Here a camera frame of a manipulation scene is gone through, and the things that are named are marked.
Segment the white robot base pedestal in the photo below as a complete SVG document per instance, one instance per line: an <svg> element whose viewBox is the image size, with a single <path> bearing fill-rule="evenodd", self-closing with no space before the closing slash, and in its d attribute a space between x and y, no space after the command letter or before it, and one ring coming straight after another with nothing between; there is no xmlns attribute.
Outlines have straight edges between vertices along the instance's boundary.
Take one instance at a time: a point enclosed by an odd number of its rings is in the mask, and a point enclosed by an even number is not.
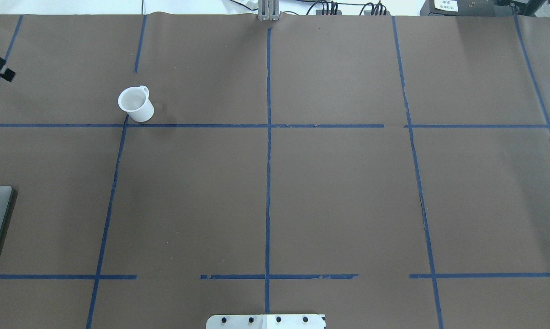
<svg viewBox="0 0 550 329"><path fill-rule="evenodd" d="M320 314L230 314L213 315L206 329L325 329Z"/></svg>

